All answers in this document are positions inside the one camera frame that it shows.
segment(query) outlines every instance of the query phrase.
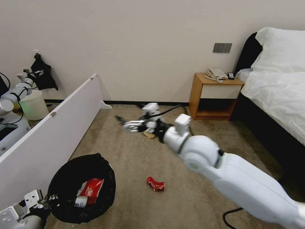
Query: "white pillow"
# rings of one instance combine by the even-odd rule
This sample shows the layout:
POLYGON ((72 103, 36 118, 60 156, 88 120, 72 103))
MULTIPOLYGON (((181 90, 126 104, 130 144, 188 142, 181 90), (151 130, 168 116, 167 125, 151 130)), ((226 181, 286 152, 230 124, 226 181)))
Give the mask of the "white pillow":
POLYGON ((263 46, 251 68, 261 72, 305 72, 305 31, 265 27, 255 38, 263 46))

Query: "white bed sheet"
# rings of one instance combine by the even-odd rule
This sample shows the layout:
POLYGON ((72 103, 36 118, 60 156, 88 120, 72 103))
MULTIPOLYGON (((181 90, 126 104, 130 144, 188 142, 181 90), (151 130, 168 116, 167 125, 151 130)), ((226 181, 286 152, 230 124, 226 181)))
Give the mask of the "white bed sheet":
POLYGON ((245 82, 241 93, 305 145, 305 73, 250 71, 236 75, 245 82))

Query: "white telephone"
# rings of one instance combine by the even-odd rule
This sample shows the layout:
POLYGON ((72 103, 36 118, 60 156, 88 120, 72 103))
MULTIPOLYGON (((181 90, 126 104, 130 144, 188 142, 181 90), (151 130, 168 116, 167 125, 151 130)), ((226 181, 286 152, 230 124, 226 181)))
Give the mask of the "white telephone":
POLYGON ((206 78, 217 81, 218 83, 222 83, 222 80, 225 80, 228 78, 228 76, 220 69, 208 68, 207 75, 208 76, 206 76, 206 78))

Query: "carpet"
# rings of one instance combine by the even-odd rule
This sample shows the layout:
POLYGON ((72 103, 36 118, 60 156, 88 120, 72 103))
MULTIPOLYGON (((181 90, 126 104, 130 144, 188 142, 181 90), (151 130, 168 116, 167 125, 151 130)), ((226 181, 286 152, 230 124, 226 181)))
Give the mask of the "carpet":
MULTIPOLYGON (((177 108, 164 118, 173 123, 181 113, 183 109, 177 108)), ((112 207, 101 217, 80 225, 63 223, 51 215, 46 229, 227 228, 222 214, 238 206, 220 194, 209 180, 189 171, 157 138, 125 132, 115 115, 137 120, 141 110, 133 105, 114 105, 112 110, 101 110, 71 156, 100 153, 109 161, 117 184, 112 207), (154 192, 146 184, 149 176, 164 181, 165 191, 154 192)), ((275 179, 283 175, 281 166, 243 123, 192 121, 191 128, 196 135, 210 137, 225 152, 240 155, 275 179)), ((295 190, 289 194, 302 198, 295 190)), ((230 214, 227 220, 238 229, 281 228, 245 211, 230 214)))

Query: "baseboard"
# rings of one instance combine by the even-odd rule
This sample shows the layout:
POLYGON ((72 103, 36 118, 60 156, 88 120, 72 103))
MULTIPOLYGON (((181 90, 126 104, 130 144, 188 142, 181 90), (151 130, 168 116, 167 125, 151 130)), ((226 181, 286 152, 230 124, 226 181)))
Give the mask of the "baseboard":
MULTIPOLYGON (((45 99, 46 103, 61 103, 63 100, 53 100, 45 99)), ((148 104, 147 101, 104 101, 106 104, 124 104, 124 105, 139 105, 139 104, 148 104)), ((183 105, 188 107, 188 102, 157 102, 161 106, 176 106, 183 105)))
MULTIPOLYGON (((139 104, 148 104, 147 101, 104 101, 106 104, 124 104, 124 105, 139 105, 139 104)), ((188 102, 156 102, 161 106, 176 106, 183 105, 188 107, 188 102)))
POLYGON ((64 100, 49 100, 49 99, 45 99, 44 101, 47 102, 47 103, 61 103, 64 100))

